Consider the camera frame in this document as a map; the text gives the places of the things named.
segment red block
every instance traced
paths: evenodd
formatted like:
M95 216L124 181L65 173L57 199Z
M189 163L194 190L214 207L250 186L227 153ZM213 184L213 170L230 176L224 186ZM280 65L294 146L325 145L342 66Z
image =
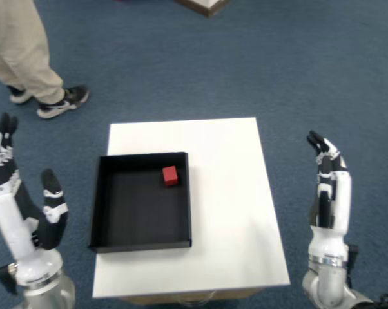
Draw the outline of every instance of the red block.
M177 169L175 166L163 168L162 175L164 176L166 185L176 185L179 182L179 177L177 176Z

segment robotic hand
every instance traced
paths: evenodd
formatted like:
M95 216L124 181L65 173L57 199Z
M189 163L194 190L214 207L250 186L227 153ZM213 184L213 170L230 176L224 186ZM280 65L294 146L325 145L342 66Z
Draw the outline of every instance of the robotic hand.
M338 149L314 131L307 137L317 153L317 190L310 213L313 238L309 245L309 270L304 292L316 308L388 309L388 294L380 303L351 289L350 271L358 247L346 245L349 227L351 177Z
M75 287L63 274L61 255L55 250L68 218L64 194L52 170L42 173L45 206L32 202L14 161L12 138L17 119L3 114L0 121L0 230L15 263L0 268L0 281L16 294L24 288L18 308L69 309Z

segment black sneaker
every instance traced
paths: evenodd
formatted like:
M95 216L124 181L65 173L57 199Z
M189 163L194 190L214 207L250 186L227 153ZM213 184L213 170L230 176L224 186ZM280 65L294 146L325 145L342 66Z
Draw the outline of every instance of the black sneaker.
M32 98L32 95L27 92L27 90L19 90L12 86L7 86L8 89L11 91L11 95L9 96L9 99L11 102L15 104L22 104L25 102L28 102L30 98Z
M65 97L55 104L39 103L38 116L43 119L56 117L71 109L77 109L83 105L90 95L86 86L77 86L65 89Z

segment white tabletop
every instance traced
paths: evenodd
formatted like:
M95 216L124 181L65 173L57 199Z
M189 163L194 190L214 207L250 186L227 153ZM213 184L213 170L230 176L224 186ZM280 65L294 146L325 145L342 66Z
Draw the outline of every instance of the white tabletop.
M93 297L290 284L255 118L112 124L108 155L185 151L191 248L97 254Z

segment leg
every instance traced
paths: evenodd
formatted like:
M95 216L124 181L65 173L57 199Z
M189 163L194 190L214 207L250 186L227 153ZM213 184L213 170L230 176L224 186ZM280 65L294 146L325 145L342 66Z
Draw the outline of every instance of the leg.
M0 56L0 81L8 86L15 87L19 90L24 90L22 82L17 78L11 68L2 60Z
M63 82L49 67L48 40L33 0L0 0L0 57L38 101L63 99Z

